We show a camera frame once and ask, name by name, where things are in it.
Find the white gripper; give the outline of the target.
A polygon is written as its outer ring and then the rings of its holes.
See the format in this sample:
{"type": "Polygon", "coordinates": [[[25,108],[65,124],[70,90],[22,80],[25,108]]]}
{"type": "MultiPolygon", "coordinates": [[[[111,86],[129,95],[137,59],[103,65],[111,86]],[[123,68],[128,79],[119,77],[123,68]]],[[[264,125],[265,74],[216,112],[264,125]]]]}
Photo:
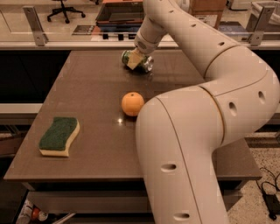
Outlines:
{"type": "Polygon", "coordinates": [[[134,40],[135,49],[129,51],[127,66],[134,70],[144,59],[144,55],[150,54],[158,47],[159,42],[149,33],[138,31],[134,40]]]}

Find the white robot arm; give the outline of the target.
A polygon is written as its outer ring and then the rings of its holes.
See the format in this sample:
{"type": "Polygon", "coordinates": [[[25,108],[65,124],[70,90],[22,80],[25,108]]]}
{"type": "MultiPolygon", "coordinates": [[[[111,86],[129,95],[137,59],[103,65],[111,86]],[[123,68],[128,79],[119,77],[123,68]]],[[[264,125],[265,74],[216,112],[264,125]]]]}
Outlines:
{"type": "Polygon", "coordinates": [[[213,152],[261,128],[279,103],[272,68],[247,47],[180,9],[143,0],[139,55],[169,34],[204,83],[147,101],[136,120],[136,149],[156,224],[229,224],[213,152]]]}

